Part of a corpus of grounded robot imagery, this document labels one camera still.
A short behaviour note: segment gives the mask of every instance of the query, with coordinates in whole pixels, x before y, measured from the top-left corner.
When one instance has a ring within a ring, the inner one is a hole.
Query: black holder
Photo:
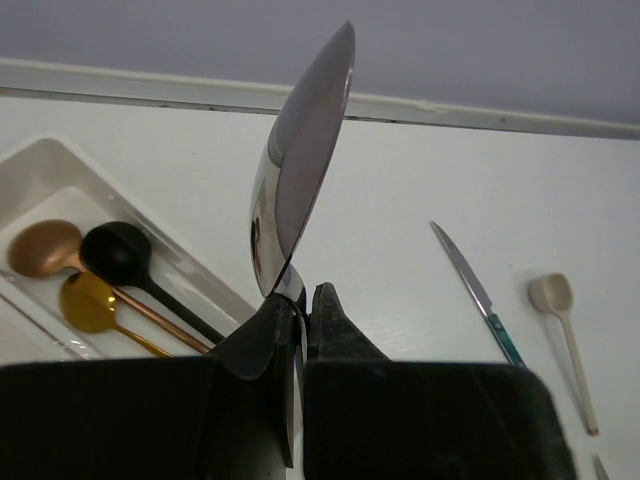
[[[0,478],[284,480],[295,315],[271,295],[202,357],[0,369]],[[392,362],[329,283],[307,321],[307,480],[577,478],[551,397],[528,370]]]

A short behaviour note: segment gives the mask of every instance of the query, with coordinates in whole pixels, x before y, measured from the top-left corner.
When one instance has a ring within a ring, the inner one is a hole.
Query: silver spoon
[[[355,32],[347,22],[294,87],[269,134],[251,197],[251,258],[264,297],[277,293],[304,312],[306,291],[291,257],[329,167],[347,106]],[[300,354],[306,325],[298,315]]]

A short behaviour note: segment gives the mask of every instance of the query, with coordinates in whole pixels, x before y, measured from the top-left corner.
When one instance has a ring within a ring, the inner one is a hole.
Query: green knife handle
[[[504,329],[498,316],[492,313],[487,317],[487,323],[489,324],[489,328],[491,328],[493,336],[496,337],[500,348],[502,348],[504,355],[507,357],[507,360],[509,360],[509,363],[517,367],[526,367],[522,361],[522,357],[518,353],[518,349],[511,341],[511,337],[509,337],[509,334]]]

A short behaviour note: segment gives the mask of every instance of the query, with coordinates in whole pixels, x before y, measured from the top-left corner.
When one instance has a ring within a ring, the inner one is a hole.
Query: knife
[[[478,277],[476,277],[475,273],[473,273],[473,270],[471,270],[471,267],[469,266],[467,260],[464,258],[460,250],[458,250],[456,244],[453,243],[453,240],[449,238],[449,235],[447,235],[436,222],[431,221],[429,223],[431,223],[431,228],[433,228],[433,231],[436,232],[438,239],[440,239],[440,243],[442,243],[442,246],[447,252],[447,255],[449,255],[449,260],[451,260],[453,266],[456,267],[456,270],[458,270],[462,281],[467,286],[467,289],[469,289],[471,296],[475,300],[478,308],[480,309],[480,312],[482,313],[482,316],[489,326],[489,330],[491,330],[491,333],[498,342],[498,345],[500,345],[504,356],[507,357],[507,360],[512,365],[516,365],[518,367],[526,367],[526,365],[522,361],[522,357],[516,349],[516,346],[511,341],[511,338],[505,330],[504,325],[502,325],[502,322],[498,318],[498,315],[493,313],[493,311],[491,310],[493,302],[482,287],[482,284],[480,283],[480,280],[478,280]]]

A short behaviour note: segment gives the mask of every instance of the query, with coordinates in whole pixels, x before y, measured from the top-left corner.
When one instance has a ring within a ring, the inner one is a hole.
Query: baseboard
[[[275,113],[291,87],[0,58],[0,95]],[[435,104],[353,92],[361,120],[640,139],[640,125]]]

